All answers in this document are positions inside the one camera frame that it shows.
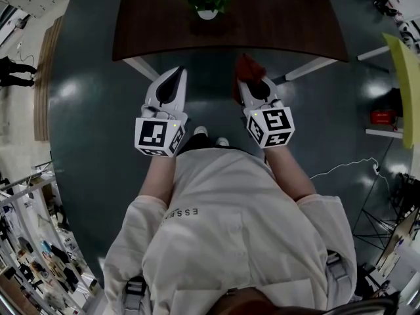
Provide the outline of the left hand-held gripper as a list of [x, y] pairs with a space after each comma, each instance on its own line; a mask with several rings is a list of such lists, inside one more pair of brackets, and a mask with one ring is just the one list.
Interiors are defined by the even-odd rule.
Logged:
[[149, 86], [141, 116], [135, 121], [137, 150], [147, 156], [171, 158], [186, 134], [184, 112], [188, 72], [172, 68]]

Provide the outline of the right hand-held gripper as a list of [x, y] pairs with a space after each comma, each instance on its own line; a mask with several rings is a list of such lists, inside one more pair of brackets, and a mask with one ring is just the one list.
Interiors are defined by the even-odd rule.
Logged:
[[246, 129], [260, 148], [285, 146], [295, 132], [290, 107], [278, 99], [278, 88], [267, 76], [257, 86], [253, 82], [237, 79]]

